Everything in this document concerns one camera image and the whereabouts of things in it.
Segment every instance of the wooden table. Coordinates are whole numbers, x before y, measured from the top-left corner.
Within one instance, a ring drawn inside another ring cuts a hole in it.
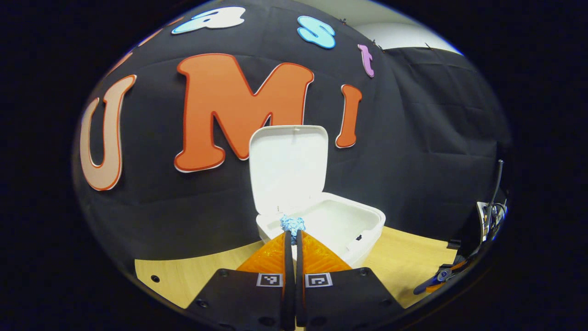
[[[187,308],[212,274],[220,268],[237,269],[263,246],[258,241],[247,246],[191,259],[135,260],[140,281],[181,308]],[[413,289],[431,278],[441,264],[453,263],[457,251],[447,249],[445,241],[415,236],[384,227],[364,265],[370,267],[390,294],[407,308],[427,293],[413,295]],[[151,276],[159,277],[159,283]]]

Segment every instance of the letter m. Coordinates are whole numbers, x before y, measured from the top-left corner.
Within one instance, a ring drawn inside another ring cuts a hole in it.
[[[249,158],[249,140],[270,118],[270,125],[302,124],[306,90],[314,80],[309,69],[278,65],[253,93],[235,57],[202,54],[178,65],[186,76],[183,150],[174,165],[183,173],[218,167],[225,151],[215,145],[216,118],[237,157]]]

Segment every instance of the box lid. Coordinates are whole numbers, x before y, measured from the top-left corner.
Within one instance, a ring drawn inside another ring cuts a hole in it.
[[[255,209],[280,213],[325,188],[329,137],[318,125],[263,127],[249,141],[249,174]]]

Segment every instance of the letter s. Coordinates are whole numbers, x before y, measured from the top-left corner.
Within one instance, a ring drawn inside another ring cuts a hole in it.
[[[335,30],[327,23],[321,22],[309,16],[300,16],[298,23],[303,26],[298,28],[298,34],[307,42],[312,42],[322,48],[335,47]]]

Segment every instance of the white plastic container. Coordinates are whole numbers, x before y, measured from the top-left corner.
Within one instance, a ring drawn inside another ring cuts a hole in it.
[[[259,236],[267,243],[283,232],[283,215],[301,217],[308,234],[352,268],[361,267],[382,234],[386,216],[323,192],[328,145],[326,130],[317,125],[274,125],[251,136],[249,171]],[[296,260],[296,249],[292,256]]]

